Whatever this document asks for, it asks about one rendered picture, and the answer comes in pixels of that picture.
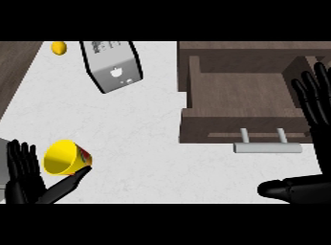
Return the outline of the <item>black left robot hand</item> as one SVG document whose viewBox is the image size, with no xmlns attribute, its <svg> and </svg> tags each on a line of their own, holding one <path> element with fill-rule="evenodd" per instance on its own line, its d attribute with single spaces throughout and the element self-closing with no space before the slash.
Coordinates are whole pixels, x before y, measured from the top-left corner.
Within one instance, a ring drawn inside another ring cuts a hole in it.
<svg viewBox="0 0 331 245">
<path fill-rule="evenodd" d="M 76 190 L 92 167 L 83 167 L 48 189 L 41 175 L 36 146 L 29 143 L 22 144 L 19 140 L 13 140 L 7 149 L 11 177 L 5 188 L 7 203 L 54 204 Z"/>
</svg>

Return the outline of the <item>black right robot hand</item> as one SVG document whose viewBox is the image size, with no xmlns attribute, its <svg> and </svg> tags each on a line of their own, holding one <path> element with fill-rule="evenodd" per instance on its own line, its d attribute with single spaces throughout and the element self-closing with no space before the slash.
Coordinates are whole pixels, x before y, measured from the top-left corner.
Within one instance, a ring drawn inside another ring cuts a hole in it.
<svg viewBox="0 0 331 245">
<path fill-rule="evenodd" d="M 318 62 L 292 81 L 311 126 L 321 174 L 264 182 L 258 193 L 290 204 L 331 204 L 331 67 Z"/>
</svg>

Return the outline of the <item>yellow cup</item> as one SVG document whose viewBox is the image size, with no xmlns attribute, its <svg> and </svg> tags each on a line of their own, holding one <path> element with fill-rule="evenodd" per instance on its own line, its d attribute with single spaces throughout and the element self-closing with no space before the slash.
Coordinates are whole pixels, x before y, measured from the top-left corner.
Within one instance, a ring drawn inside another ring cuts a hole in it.
<svg viewBox="0 0 331 245">
<path fill-rule="evenodd" d="M 51 175 L 75 175 L 92 166 L 92 155 L 72 140 L 60 140 L 48 148 L 42 166 Z"/>
</svg>

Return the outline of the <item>brown wooden drawer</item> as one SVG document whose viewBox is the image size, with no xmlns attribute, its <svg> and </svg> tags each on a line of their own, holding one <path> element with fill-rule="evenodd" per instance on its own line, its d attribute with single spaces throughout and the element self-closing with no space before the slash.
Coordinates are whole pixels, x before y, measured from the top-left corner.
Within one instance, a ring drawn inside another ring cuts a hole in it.
<svg viewBox="0 0 331 245">
<path fill-rule="evenodd" d="M 309 144 L 311 127 L 290 82 L 315 64 L 314 56 L 299 56 L 283 73 L 204 73 L 200 58 L 191 57 L 181 142 L 238 143 L 246 129 L 255 143 L 275 143 L 283 129 L 293 143 Z"/>
</svg>

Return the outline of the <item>brown wooden cabinet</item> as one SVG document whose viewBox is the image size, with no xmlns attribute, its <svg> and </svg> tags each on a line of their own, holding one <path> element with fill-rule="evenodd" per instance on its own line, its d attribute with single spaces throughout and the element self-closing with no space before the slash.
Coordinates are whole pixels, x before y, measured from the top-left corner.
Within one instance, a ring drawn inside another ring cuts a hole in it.
<svg viewBox="0 0 331 245">
<path fill-rule="evenodd" d="M 297 56 L 331 61 L 331 41 L 179 41 L 179 91 L 187 91 L 188 59 L 204 73 L 281 73 Z"/>
</svg>

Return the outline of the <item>grey appliance with black edge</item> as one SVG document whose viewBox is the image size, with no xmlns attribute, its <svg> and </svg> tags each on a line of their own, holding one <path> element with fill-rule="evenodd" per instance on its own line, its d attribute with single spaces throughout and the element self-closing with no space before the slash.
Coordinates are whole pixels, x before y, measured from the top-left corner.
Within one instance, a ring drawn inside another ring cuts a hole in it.
<svg viewBox="0 0 331 245">
<path fill-rule="evenodd" d="M 88 75 L 107 94 L 144 79 L 138 50 L 132 41 L 82 41 Z"/>
</svg>

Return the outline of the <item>yellow lemon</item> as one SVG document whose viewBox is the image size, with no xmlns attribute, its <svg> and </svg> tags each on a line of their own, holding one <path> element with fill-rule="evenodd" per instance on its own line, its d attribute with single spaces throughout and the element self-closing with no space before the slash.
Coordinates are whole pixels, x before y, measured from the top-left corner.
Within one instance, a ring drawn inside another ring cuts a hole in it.
<svg viewBox="0 0 331 245">
<path fill-rule="evenodd" d="M 66 42 L 64 41 L 54 41 L 51 44 L 51 50 L 58 56 L 63 56 L 67 53 Z"/>
</svg>

